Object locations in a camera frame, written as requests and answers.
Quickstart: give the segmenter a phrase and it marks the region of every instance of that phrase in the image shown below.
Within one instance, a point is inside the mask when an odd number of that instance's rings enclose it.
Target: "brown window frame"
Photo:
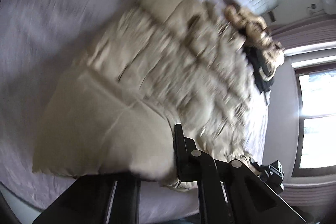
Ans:
[[[328,167],[320,167],[320,168],[300,168],[301,157],[302,157],[302,149],[303,149],[303,137],[305,134],[305,119],[312,119],[312,118],[321,118],[321,117],[328,117],[332,116],[333,114],[328,115],[312,115],[312,116],[303,116],[301,115],[302,112],[302,92],[301,92],[301,85],[299,76],[308,75],[310,73],[315,72],[323,72],[323,71],[330,71],[336,69],[336,62],[325,63],[325,64],[318,64],[303,68],[295,69],[295,77],[296,77],[296,84],[298,89],[299,95],[299,107],[300,107],[300,116],[299,116],[299,139],[298,145],[296,150],[296,157],[295,157],[295,164],[292,173],[292,177],[318,177],[318,176],[327,176],[327,175],[334,175],[336,174],[336,165],[328,166]]]

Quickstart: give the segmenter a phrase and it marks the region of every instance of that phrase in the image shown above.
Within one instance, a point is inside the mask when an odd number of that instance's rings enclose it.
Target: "window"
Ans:
[[[294,177],[336,174],[336,63],[295,69],[299,142]]]

